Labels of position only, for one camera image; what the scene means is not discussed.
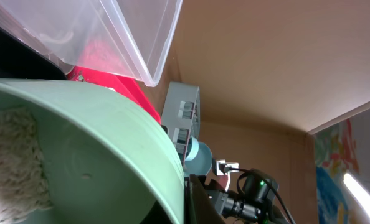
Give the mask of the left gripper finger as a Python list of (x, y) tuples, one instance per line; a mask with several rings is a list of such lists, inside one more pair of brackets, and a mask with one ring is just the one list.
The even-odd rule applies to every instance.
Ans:
[(184, 180), (185, 224), (225, 224), (211, 204), (200, 178), (191, 174)]

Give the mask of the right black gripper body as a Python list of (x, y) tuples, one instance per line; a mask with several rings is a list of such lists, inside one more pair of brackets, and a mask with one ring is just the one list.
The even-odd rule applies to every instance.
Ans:
[(215, 180), (205, 186), (210, 202), (216, 212), (224, 218), (234, 217), (247, 223), (256, 223), (262, 217), (262, 211), (245, 197), (225, 189)]

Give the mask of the light blue small bowl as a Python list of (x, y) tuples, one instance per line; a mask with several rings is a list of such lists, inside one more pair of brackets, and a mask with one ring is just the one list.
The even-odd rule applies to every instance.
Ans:
[(184, 161), (184, 176), (207, 175), (212, 169), (212, 152), (203, 142), (199, 142), (194, 136), (190, 138), (190, 152)]

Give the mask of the green bowl with rice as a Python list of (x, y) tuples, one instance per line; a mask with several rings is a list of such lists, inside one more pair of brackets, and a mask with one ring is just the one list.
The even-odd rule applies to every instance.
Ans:
[(53, 207), (27, 223), (183, 223), (177, 152), (139, 105), (86, 82), (0, 78), (0, 109), (37, 123)]

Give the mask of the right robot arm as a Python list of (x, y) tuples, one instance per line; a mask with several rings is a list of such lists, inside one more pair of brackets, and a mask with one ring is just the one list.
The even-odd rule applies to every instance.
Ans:
[(278, 184), (269, 175), (256, 169), (241, 169), (243, 186), (236, 182), (237, 190), (225, 190), (212, 180), (205, 186), (207, 195), (224, 218), (234, 217), (244, 223), (294, 223), (290, 211), (278, 194)]

